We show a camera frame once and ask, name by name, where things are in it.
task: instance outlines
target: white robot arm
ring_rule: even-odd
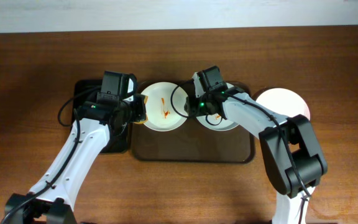
[[[99,121],[83,118],[80,121],[80,127],[80,142],[78,143],[73,157],[66,166],[66,169],[54,183],[53,189],[50,189],[37,197],[37,199],[46,202],[54,202],[57,198],[61,198],[73,211],[75,199],[85,176],[91,168],[93,161],[96,159],[96,156],[98,156],[99,152],[110,140],[108,126],[100,124]],[[78,134],[77,130],[77,125],[74,122],[71,133],[62,150],[59,152],[48,171],[46,171],[41,179],[31,187],[30,194],[35,194],[42,190],[45,187],[46,181],[51,182],[53,177],[56,176],[73,148],[76,135]]]
[[[327,172],[327,163],[308,119],[275,113],[243,90],[228,89],[218,67],[196,72],[192,78],[196,99],[186,101],[189,114],[219,113],[260,140],[266,173],[277,190],[272,223],[305,223],[308,198]],[[206,106],[200,110],[199,103]],[[299,144],[300,149],[291,153],[288,141]]]

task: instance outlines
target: wire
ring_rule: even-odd
[[[177,114],[179,114],[179,116],[182,116],[182,117],[184,117],[184,118],[189,118],[190,116],[183,115],[183,114],[179,113],[179,111],[177,111],[177,109],[176,109],[175,106],[173,105],[173,94],[176,92],[176,90],[177,90],[179,87],[183,86],[184,84],[193,83],[193,82],[194,82],[194,81],[193,81],[192,79],[191,79],[191,80],[187,80],[187,81],[185,81],[185,82],[183,82],[183,83],[177,85],[177,86],[173,89],[173,91],[172,91],[172,93],[171,93],[171,106],[172,106],[173,110],[174,110]]]
[[[211,123],[211,122],[208,121],[208,114],[205,115],[205,121],[206,121],[209,125],[212,125],[212,126],[218,126],[218,125],[220,125],[221,122],[222,122],[222,120],[223,120],[223,118],[222,118],[222,116],[221,116],[221,121],[220,121],[218,124],[213,124],[213,123]]]
[[[277,122],[277,120],[274,118],[273,115],[271,115],[269,112],[267,112],[265,109],[263,109],[262,107],[260,107],[259,105],[256,105],[256,104],[253,104],[253,103],[250,103],[248,102],[247,100],[242,100],[236,96],[233,96],[233,95],[230,95],[230,94],[227,94],[227,93],[223,93],[223,95],[226,95],[226,96],[229,96],[235,100],[238,100],[244,104],[247,104],[247,105],[250,105],[250,106],[253,106],[254,108],[257,108],[258,110],[260,110],[261,112],[263,112],[264,114],[266,114],[266,116],[268,116],[273,122],[274,124],[276,125],[276,128],[278,129],[278,134],[280,135],[281,139],[283,140],[284,142],[284,146],[285,146],[285,149],[287,151],[287,154],[288,154],[288,157],[290,159],[290,162],[291,162],[291,165],[292,165],[292,168],[293,168],[293,171],[295,173],[295,176],[296,176],[296,179],[298,179],[298,182],[299,184],[301,185],[301,188],[303,191],[305,191],[306,193],[306,196],[305,198],[309,198],[311,197],[311,194],[309,193],[308,189],[306,188],[305,184],[303,183],[302,181],[302,178],[298,172],[298,169],[296,168],[296,165],[295,165],[295,161],[293,160],[292,158],[292,153],[291,153],[291,149],[288,145],[288,140],[285,138],[284,134],[282,133],[282,131],[280,130],[280,124]]]
[[[305,209],[305,205],[306,205],[306,202],[308,202],[309,200],[305,197],[302,197],[302,203],[301,203],[301,213],[300,213],[300,217],[299,217],[299,222],[298,224],[301,224],[302,223],[302,216],[303,216],[303,209]]]
[[[70,98],[66,103],[63,104],[63,106],[60,108],[59,112],[57,113],[57,121],[59,121],[59,124],[61,124],[63,127],[70,127],[71,124],[64,124],[61,120],[60,120],[60,115],[62,114],[63,109],[73,100],[77,99],[80,96],[83,96],[86,93],[90,93],[92,91],[98,90],[100,89],[101,86],[95,86],[93,88],[90,88],[89,90],[85,90],[82,91],[81,93],[75,95],[74,97]]]
[[[78,119],[78,115],[76,112],[76,109],[73,110],[74,112],[74,116],[75,116],[75,121],[76,121],[76,125],[77,125],[77,136],[75,138],[75,142],[73,145],[73,148],[71,149],[69,155],[66,158],[66,161],[63,163],[62,167],[60,168],[60,170],[57,172],[56,176],[50,181],[47,182],[46,181],[46,186],[40,190],[39,192],[37,192],[36,194],[33,194],[33,196],[31,196],[30,198],[28,198],[27,200],[25,200],[24,202],[22,202],[19,205],[16,205],[14,208],[12,208],[7,214],[6,216],[2,219],[1,224],[5,224],[7,221],[9,221],[10,218],[12,218],[13,214],[15,214],[18,210],[20,210],[22,207],[26,206],[28,203],[30,203],[31,201],[33,201],[34,199],[36,199],[38,196],[42,195],[43,193],[45,193],[47,190],[49,190],[53,184],[56,182],[57,179],[59,179],[60,175],[63,173],[63,171],[65,170],[67,164],[69,163],[71,157],[73,157],[75,149],[78,146],[78,143],[80,141],[80,134],[81,134],[81,127],[80,127],[80,120]]]

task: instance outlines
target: plastic tray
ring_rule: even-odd
[[[138,93],[156,82],[139,83]],[[249,89],[238,82],[228,82]],[[185,85],[188,95],[194,95],[194,85]],[[160,132],[143,124],[132,126],[131,151],[142,161],[227,162],[249,163],[255,157],[254,137],[241,126],[228,131],[213,131],[196,118],[188,118],[172,131]]]

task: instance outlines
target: white plate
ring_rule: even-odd
[[[310,120],[310,111],[302,97],[291,90],[272,88],[263,92],[256,102],[279,114],[294,117],[302,114]]]
[[[233,85],[230,84],[230,83],[227,83],[227,87],[232,88]],[[221,117],[218,114],[208,115],[208,121],[211,124],[218,124],[216,126],[208,124],[208,122],[206,122],[206,120],[205,120],[205,115],[204,116],[198,116],[197,120],[203,126],[209,128],[209,129],[215,130],[215,131],[228,131],[228,130],[233,129],[233,128],[238,126],[237,123],[234,123],[234,122],[226,120],[226,119],[222,119],[222,122],[220,124],[218,124],[221,121]]]
[[[177,114],[171,106],[171,93],[176,86],[169,82],[159,82],[143,90],[142,94],[149,97],[146,102],[148,120],[144,123],[148,128],[171,131],[186,121],[186,118]],[[179,113],[187,116],[184,109],[186,97],[187,93],[179,87],[173,95],[173,104]]]

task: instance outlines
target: white bowl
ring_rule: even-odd
[[[148,96],[146,114],[148,120],[144,123],[155,131],[171,131],[181,126],[186,118],[177,114],[171,106],[171,94],[177,85],[169,82],[159,82],[148,86],[142,94]],[[187,93],[178,88],[173,95],[173,104],[177,111],[188,115],[184,109]]]

